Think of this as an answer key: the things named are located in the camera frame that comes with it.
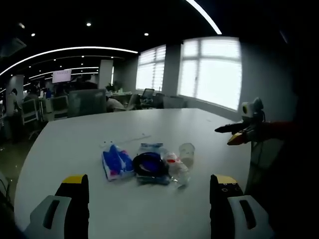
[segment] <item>floor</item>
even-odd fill
[[[0,170],[7,178],[9,183],[8,193],[11,204],[14,206],[14,195],[16,185],[23,167],[26,156],[28,155],[34,141],[24,140],[17,144],[5,143],[0,151]]]

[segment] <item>window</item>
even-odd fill
[[[178,94],[238,109],[242,67],[238,39],[206,37],[184,41]]]
[[[113,81],[114,81],[114,66],[112,67],[111,85],[113,85]]]
[[[166,46],[159,46],[141,53],[138,63],[136,89],[162,91]]]

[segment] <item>clear plastic cup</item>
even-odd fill
[[[183,143],[179,147],[179,158],[187,167],[194,164],[195,147],[191,143]]]

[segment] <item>black ceiling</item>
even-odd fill
[[[261,44],[286,44],[282,33],[285,26],[277,24],[276,14],[269,14],[258,0],[196,0],[215,21],[223,36],[236,36]],[[8,15],[0,16],[0,48],[12,38],[26,47],[0,59],[0,72],[12,64],[37,53],[75,46],[117,47],[142,52],[162,44],[184,39],[215,36],[207,21],[185,0],[117,0],[89,2],[25,1],[8,7]],[[29,76],[39,70],[98,66],[101,57],[115,60],[130,58],[132,53],[109,50],[70,50],[33,58],[0,76],[0,86],[11,74]]]

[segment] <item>white table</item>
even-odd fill
[[[214,129],[230,120],[199,109],[143,110],[108,113],[49,122],[23,165],[15,193],[14,214],[24,230],[32,210],[73,174],[87,174],[90,191],[89,238],[210,238],[211,174],[235,178],[245,190],[250,146],[227,146],[230,134]],[[163,142],[178,153],[191,142],[195,161],[190,185],[139,186],[136,178],[108,182],[102,167],[101,144],[120,144],[134,157],[141,142]]]

